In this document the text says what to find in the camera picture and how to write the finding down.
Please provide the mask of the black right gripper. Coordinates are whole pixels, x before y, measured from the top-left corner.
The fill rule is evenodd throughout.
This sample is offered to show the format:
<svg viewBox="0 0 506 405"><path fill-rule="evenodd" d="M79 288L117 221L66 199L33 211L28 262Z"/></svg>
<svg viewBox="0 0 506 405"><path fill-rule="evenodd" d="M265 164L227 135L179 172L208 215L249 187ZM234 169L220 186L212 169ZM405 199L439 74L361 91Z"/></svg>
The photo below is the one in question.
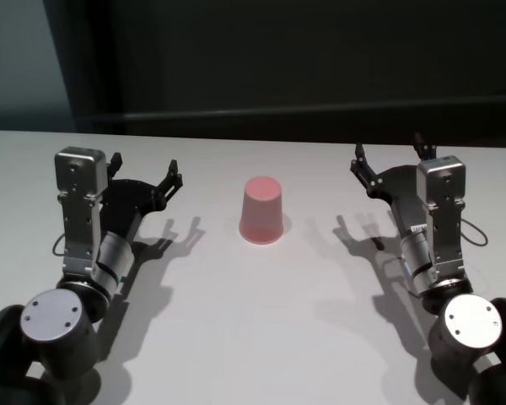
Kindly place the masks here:
<svg viewBox="0 0 506 405"><path fill-rule="evenodd" d="M437 147L426 143L420 132L414 134L413 148L421 161L437 158ZM350 171L363 186L368 197L380 199L390 206L400 237L420 230L425 224L425 213L417 197L417 167L402 165L379 174L370 167L363 145L357 143Z"/></svg>

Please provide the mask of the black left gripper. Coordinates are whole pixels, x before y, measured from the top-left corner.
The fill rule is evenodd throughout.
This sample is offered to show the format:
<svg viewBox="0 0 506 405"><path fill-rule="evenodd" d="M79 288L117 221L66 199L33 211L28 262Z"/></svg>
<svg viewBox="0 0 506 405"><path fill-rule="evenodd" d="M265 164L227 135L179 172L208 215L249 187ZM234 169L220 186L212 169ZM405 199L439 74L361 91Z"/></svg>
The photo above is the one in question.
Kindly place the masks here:
<svg viewBox="0 0 506 405"><path fill-rule="evenodd" d="M114 152L107 163L107 180L100 210L101 230L125 241L133 241L143 218L166 209L170 199L182 188L182 174L176 159L170 161L166 177L152 186L143 181L112 180L121 168L121 153Z"/></svg>

